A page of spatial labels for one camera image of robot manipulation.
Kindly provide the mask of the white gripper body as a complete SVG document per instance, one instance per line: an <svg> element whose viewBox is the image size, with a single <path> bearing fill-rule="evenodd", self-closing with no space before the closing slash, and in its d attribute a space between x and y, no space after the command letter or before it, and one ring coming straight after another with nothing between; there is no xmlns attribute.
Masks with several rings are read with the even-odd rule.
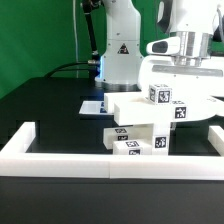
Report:
<svg viewBox="0 0 224 224"><path fill-rule="evenodd" d="M169 56L147 56L142 61L138 86L148 93L150 84L166 84L178 90L197 90L224 97L224 57L211 57L199 67L179 66Z"/></svg>

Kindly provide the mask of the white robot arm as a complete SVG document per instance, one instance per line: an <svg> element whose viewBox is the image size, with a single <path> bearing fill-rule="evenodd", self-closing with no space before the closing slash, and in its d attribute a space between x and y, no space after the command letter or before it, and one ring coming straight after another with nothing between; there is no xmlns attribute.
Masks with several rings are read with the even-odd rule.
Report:
<svg viewBox="0 0 224 224"><path fill-rule="evenodd" d="M165 82L224 97L224 56L211 54L216 34L224 41L224 0L160 0L157 24L168 37L140 53L140 13L132 0L102 0L107 16L106 52L96 82L108 89L146 90Z"/></svg>

